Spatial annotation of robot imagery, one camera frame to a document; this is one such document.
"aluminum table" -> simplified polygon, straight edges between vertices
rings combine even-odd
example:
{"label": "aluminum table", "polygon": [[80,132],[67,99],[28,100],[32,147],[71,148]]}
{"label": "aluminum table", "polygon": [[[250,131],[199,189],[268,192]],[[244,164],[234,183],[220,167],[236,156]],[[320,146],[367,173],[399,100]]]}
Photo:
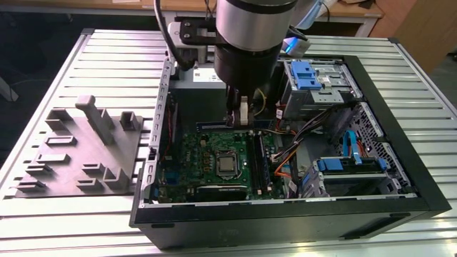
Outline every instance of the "aluminum table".
{"label": "aluminum table", "polygon": [[[366,240],[206,248],[163,252],[128,226],[132,196],[18,199],[27,162],[36,154],[52,107],[75,109],[94,94],[112,116],[146,117],[138,159],[150,130],[166,58],[159,32],[86,30],[0,170],[0,253],[18,256],[106,256],[194,253],[224,256],[454,256],[457,253],[457,111],[400,44],[388,39],[310,36],[310,54],[358,55],[403,129],[455,208]],[[143,162],[136,163],[138,174]]]}

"black cable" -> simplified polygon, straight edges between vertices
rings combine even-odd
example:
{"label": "black cable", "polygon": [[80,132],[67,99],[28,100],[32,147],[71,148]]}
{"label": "black cable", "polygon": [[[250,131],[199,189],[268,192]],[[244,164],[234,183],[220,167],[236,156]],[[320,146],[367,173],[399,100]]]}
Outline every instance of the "black cable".
{"label": "black cable", "polygon": [[290,26],[290,31],[287,32],[287,37],[298,37],[299,39],[308,41],[307,36],[298,30],[292,25]]}
{"label": "black cable", "polygon": [[214,18],[214,17],[215,17],[215,11],[216,11],[216,7],[218,7],[218,1],[216,1],[216,4],[215,4],[215,7],[214,7],[214,9],[212,9],[211,18]]}
{"label": "black cable", "polygon": [[330,10],[330,7],[327,6],[327,4],[323,2],[324,6],[326,6],[326,9],[327,9],[327,22],[331,21],[331,10]]}
{"label": "black cable", "polygon": [[208,20],[208,14],[211,15],[212,10],[210,8],[210,0],[204,0],[204,1],[206,1],[206,6],[207,6],[207,9],[206,9],[206,20]]}
{"label": "black cable", "polygon": [[279,159],[282,156],[284,156],[286,154],[290,154],[291,152],[294,152],[302,141],[304,140],[306,135],[308,134],[308,132],[314,131],[316,128],[319,128],[324,121],[327,120],[327,118],[331,116],[332,112],[343,109],[343,108],[350,108],[356,106],[359,103],[359,101],[351,101],[348,103],[343,103],[343,104],[336,104],[334,106],[331,106],[328,109],[326,109],[320,114],[318,114],[307,123],[306,125],[302,127],[302,129],[299,130],[298,134],[295,135],[294,139],[292,139],[292,144],[287,147],[287,150],[282,151],[276,156],[275,159]]}
{"label": "black cable", "polygon": [[300,181],[299,181],[298,155],[294,155],[292,158],[290,159],[290,166],[291,166],[292,182],[295,183],[296,186],[299,186]]}
{"label": "black cable", "polygon": [[172,55],[176,59],[178,64],[180,65],[182,69],[184,71],[187,71],[194,67],[194,61],[186,61],[184,58],[182,57],[180,53],[178,52],[176,45],[174,43],[171,34],[168,33],[168,30],[167,30],[166,19],[164,19],[163,10],[160,7],[160,0],[155,0],[155,13],[156,13],[159,29],[164,35],[164,39],[166,39],[166,43],[168,45],[168,48],[172,52]]}

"white label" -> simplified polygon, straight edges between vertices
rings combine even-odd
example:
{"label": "white label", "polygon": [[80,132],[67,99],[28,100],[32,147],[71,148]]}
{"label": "white label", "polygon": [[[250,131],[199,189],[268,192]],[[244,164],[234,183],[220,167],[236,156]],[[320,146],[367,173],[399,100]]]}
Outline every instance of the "white label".
{"label": "white label", "polygon": [[280,110],[280,109],[276,110],[276,117],[279,119],[283,119],[283,110]]}
{"label": "white label", "polygon": [[292,189],[294,193],[298,192],[298,185],[292,181],[290,181],[290,188]]}
{"label": "white label", "polygon": [[199,68],[194,70],[194,82],[223,82],[212,68]]}

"yellow wire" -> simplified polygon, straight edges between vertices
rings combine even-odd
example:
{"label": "yellow wire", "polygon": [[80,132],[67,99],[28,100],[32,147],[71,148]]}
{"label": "yellow wire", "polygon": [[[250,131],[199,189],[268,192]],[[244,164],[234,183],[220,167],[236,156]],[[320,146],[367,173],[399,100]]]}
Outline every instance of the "yellow wire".
{"label": "yellow wire", "polygon": [[258,88],[258,91],[263,95],[264,105],[263,105],[263,108],[260,109],[260,111],[255,114],[255,116],[258,116],[259,114],[263,113],[263,111],[266,110],[266,106],[267,106],[267,96],[266,96],[264,92],[260,90],[260,88]]}
{"label": "yellow wire", "polygon": [[264,131],[268,131],[268,132],[272,132],[274,134],[280,134],[280,135],[287,134],[287,133],[283,133],[283,132],[279,132],[279,131],[274,131],[274,130],[264,130]]}

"blue plastic latch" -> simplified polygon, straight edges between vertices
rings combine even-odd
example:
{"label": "blue plastic latch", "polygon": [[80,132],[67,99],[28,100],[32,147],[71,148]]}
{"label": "blue plastic latch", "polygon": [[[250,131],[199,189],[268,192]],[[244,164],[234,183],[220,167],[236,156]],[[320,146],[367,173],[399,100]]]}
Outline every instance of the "blue plastic latch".
{"label": "blue plastic latch", "polygon": [[328,170],[343,170],[340,159],[323,159]]}
{"label": "blue plastic latch", "polygon": [[307,176],[304,177],[303,181],[302,181],[302,186],[306,186],[308,180],[310,180],[310,173],[307,173]]}
{"label": "blue plastic latch", "polygon": [[320,171],[326,170],[326,163],[322,160],[318,161],[318,167]]}
{"label": "blue plastic latch", "polygon": [[[348,140],[351,141],[351,153],[350,153]],[[355,156],[356,165],[363,164],[363,160],[360,159],[359,147],[358,147],[358,135],[356,135],[356,132],[354,132],[352,130],[348,130],[344,133],[343,155]]]}
{"label": "blue plastic latch", "polygon": [[380,164],[380,168],[382,170],[387,170],[387,163],[386,163],[386,159],[379,158],[379,164]]}
{"label": "blue plastic latch", "polygon": [[316,71],[310,62],[292,62],[292,73],[300,90],[322,90],[323,85],[316,79]]}

